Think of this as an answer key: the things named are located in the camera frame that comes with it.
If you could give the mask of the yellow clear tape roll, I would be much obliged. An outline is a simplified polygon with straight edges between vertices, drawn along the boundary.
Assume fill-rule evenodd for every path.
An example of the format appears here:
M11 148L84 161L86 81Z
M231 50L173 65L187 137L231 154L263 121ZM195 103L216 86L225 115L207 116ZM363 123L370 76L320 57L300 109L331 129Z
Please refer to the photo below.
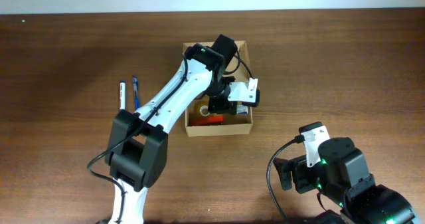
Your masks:
M194 105L194 114L196 117L207 117L210 115L209 102L206 100L200 100Z

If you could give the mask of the orange highlighter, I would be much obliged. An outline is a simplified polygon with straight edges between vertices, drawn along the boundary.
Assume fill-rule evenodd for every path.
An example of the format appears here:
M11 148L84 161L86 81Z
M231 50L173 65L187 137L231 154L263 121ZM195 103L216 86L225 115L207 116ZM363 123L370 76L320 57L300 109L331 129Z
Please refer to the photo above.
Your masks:
M191 126L214 126L221 125L224 122L223 116L203 116L194 118L190 121Z

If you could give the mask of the brown cardboard box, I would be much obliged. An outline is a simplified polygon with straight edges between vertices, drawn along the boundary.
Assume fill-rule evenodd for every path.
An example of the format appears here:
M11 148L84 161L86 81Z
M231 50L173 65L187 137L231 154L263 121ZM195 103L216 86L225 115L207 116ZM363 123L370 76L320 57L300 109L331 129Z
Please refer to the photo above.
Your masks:
M246 41L236 41L239 57L233 58L226 68L232 72L235 81L230 84L232 101L241 98L244 102L255 100L255 89L258 82L252 80L247 69L250 59ZM249 134L253 127L252 108L244 108L243 113L233 114L209 114L207 112L209 97L201 96L192 101L185 110L185 129L189 137L200 136L229 136Z

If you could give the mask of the small white eraser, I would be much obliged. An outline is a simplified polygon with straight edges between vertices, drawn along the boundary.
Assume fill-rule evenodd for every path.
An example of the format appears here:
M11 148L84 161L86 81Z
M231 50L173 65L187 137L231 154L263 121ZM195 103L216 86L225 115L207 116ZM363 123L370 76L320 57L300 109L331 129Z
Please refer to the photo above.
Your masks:
M236 106L236 113L237 114L248 114L249 113L249 108L247 106L238 104Z

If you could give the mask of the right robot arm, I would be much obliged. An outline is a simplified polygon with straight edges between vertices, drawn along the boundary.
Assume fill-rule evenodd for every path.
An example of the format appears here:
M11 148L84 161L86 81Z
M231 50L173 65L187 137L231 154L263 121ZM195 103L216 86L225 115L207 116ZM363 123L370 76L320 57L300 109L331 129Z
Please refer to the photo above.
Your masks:
M300 194L316 189L340 207L326 211L319 223L410 224L420 218L398 192L375 183L365 156L350 138L331 138L318 147L319 162L307 166L306 156L292 160L274 154L268 168L275 168L282 189L295 188Z

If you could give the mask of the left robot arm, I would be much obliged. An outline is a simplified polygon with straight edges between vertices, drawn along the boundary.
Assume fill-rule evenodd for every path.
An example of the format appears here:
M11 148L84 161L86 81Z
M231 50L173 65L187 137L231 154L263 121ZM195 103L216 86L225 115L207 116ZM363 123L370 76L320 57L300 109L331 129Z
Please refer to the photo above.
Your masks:
M104 155L107 179L116 188L110 223L143 223L147 190L167 163L168 135L197 96L209 97L211 114L235 114L237 103L230 100L235 79L224 74L237 52L236 42L225 35L209 47L196 43L185 50L179 70L152 100L135 112L119 111Z

